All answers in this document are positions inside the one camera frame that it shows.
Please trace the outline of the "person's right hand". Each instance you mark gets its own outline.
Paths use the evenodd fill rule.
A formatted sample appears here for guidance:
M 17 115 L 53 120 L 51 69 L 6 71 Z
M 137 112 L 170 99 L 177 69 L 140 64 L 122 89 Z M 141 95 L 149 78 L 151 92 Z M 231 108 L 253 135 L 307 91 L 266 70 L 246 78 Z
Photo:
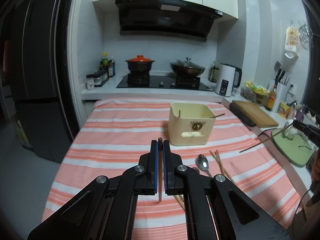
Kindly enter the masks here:
M 311 180 L 319 181 L 320 180 L 320 149 L 318 149 L 311 170 Z

